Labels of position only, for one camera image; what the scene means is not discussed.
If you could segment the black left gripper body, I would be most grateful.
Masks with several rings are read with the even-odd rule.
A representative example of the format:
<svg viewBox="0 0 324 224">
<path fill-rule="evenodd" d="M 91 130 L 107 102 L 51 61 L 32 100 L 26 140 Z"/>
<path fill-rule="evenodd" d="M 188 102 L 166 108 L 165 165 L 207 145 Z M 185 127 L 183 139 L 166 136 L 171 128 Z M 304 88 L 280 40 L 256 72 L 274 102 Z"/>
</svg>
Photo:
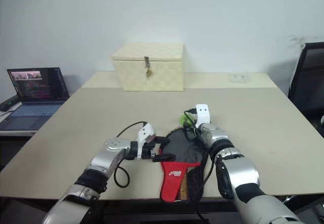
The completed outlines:
<svg viewBox="0 0 324 224">
<path fill-rule="evenodd" d="M 154 148 L 157 144 L 162 143 L 161 136 L 149 136 L 142 147 L 141 159 L 151 159 L 154 156 Z"/>
</svg>

